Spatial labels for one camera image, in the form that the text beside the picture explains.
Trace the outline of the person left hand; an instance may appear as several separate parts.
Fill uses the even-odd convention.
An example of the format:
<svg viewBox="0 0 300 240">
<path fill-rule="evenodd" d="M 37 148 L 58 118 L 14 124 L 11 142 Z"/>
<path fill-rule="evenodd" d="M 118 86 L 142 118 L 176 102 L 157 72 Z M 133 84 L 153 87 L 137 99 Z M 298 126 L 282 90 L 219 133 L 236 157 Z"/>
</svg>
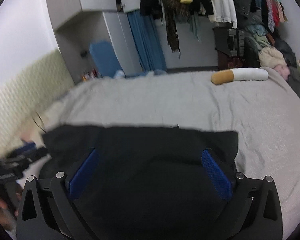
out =
<svg viewBox="0 0 300 240">
<path fill-rule="evenodd" d="M 13 231 L 17 226 L 17 219 L 8 210 L 7 203 L 0 197 L 0 224 L 7 231 Z"/>
</svg>

